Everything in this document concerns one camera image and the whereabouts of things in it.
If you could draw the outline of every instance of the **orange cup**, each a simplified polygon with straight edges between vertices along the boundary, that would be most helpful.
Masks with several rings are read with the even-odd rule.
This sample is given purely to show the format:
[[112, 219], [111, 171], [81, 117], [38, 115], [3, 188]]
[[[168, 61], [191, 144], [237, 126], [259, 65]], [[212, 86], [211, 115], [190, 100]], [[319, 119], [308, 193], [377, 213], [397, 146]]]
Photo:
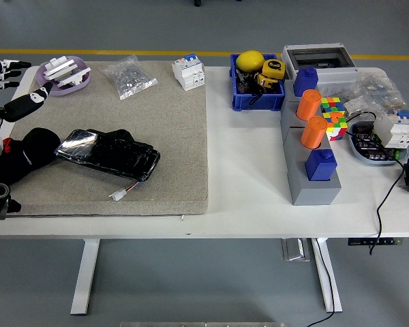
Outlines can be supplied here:
[[307, 122], [303, 134], [301, 134], [301, 144], [308, 149], [316, 149], [320, 146], [322, 137], [326, 133], [327, 121], [320, 116], [313, 116]]
[[316, 111], [321, 103], [321, 93], [317, 90], [306, 90], [301, 96], [296, 115], [302, 121], [308, 121], [309, 118], [316, 115]]

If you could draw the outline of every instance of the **gray block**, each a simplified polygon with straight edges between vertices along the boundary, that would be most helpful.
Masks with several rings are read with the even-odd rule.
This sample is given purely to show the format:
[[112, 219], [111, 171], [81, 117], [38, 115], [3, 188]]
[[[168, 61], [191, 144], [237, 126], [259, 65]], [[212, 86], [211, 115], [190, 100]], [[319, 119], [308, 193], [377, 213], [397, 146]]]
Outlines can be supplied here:
[[284, 144], [290, 128], [305, 128], [306, 126], [307, 122], [302, 121], [296, 115], [298, 107], [299, 102], [289, 102], [286, 101], [286, 99], [283, 102], [282, 110], [280, 112], [280, 128], [282, 130], [282, 140]]
[[300, 102], [301, 97], [296, 97], [294, 94], [295, 80], [285, 80], [285, 100], [289, 102]]
[[[337, 172], [329, 181], [310, 181], [307, 177], [305, 162], [311, 153], [301, 142], [302, 128], [290, 128], [284, 143], [288, 182], [295, 206], [315, 206], [331, 204], [341, 189]], [[318, 149], [329, 149], [327, 135], [324, 135]]]

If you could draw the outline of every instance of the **purple bowl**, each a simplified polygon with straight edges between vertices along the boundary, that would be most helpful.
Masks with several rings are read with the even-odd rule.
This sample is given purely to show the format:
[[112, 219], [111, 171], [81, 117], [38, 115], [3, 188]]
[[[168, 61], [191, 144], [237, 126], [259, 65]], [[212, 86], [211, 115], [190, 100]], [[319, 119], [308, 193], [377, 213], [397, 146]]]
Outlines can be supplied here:
[[[74, 56], [66, 56], [67, 59], [73, 59], [74, 63], [77, 65], [77, 68], [72, 70], [72, 73], [75, 74], [77, 72], [81, 72], [84, 69], [87, 69], [88, 66], [87, 64], [79, 57], [74, 57]], [[88, 83], [89, 80], [91, 79], [91, 72], [87, 72], [83, 77], [82, 77], [82, 82], [79, 85], [76, 85], [75, 87], [72, 86], [72, 84], [67, 84], [64, 85], [63, 87], [58, 87], [58, 82], [56, 82], [55, 80], [46, 80], [44, 78], [44, 72], [47, 70], [46, 69], [46, 64], [47, 63], [43, 63], [42, 65], [40, 65], [40, 68], [38, 68], [38, 70], [36, 71], [36, 80], [38, 81], [38, 84], [40, 86], [44, 85], [47, 82], [52, 82], [53, 83], [53, 87], [52, 90], [50, 91], [50, 95], [54, 95], [54, 96], [61, 96], [61, 95], [65, 95], [80, 89], [83, 89]]]

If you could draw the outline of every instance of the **white plastic part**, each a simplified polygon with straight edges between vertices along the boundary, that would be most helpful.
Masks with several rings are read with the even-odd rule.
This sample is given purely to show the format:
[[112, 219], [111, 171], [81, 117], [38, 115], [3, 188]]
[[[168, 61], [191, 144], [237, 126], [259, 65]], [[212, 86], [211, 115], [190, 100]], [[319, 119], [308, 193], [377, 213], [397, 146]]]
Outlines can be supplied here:
[[180, 82], [185, 91], [205, 84], [202, 62], [195, 54], [189, 54], [184, 58], [180, 58], [171, 65], [175, 78]]
[[73, 84], [73, 85], [79, 85], [83, 81], [83, 76], [89, 72], [91, 68], [84, 69], [76, 74], [71, 75], [70, 77], [65, 78], [64, 80], [61, 80], [57, 87], [62, 87], [66, 84]]
[[59, 70], [67, 68], [74, 63], [73, 59], [68, 60], [67, 57], [61, 57], [59, 59], [53, 58], [50, 60], [50, 63], [45, 64], [46, 71], [44, 72], [45, 76], [53, 75]]
[[374, 121], [374, 132], [385, 148], [406, 149], [409, 146], [409, 115], [379, 116]]
[[45, 79], [46, 80], [55, 80], [55, 79], [57, 79], [57, 78], [59, 78], [59, 77], [61, 77], [61, 76], [64, 76], [65, 74], [67, 74], [67, 73], [69, 73], [69, 75], [71, 75], [71, 71], [73, 70], [73, 69], [76, 69], [77, 68], [77, 65], [76, 64], [73, 64], [73, 65], [71, 65], [71, 66], [67, 66], [67, 67], [65, 67], [65, 68], [63, 68], [63, 69], [61, 69], [61, 70], [59, 70], [57, 73], [54, 73], [54, 74], [52, 74], [52, 75], [49, 75], [49, 76], [47, 76], [47, 75], [45, 75]]
[[125, 196], [127, 194], [125, 189], [122, 189], [121, 191], [116, 191], [112, 194], [110, 194], [109, 196], [114, 200], [114, 201], [118, 201], [121, 200], [123, 198], [123, 196]]

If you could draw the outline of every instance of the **table leg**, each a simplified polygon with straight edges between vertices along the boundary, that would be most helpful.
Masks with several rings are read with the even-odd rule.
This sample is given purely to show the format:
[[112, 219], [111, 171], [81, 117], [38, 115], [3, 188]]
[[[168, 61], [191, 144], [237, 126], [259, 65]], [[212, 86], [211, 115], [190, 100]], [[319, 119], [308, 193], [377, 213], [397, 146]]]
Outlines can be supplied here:
[[85, 240], [71, 315], [86, 315], [100, 239]]
[[332, 263], [330, 261], [329, 250], [326, 244], [327, 238], [313, 238], [312, 245], [314, 247], [315, 261], [318, 269], [318, 274], [320, 276], [322, 296], [324, 298], [324, 304], [326, 305], [327, 312], [333, 311], [333, 303], [335, 303], [334, 312], [342, 312], [341, 300], [339, 299], [338, 288], [336, 286], [335, 275], [333, 274]]

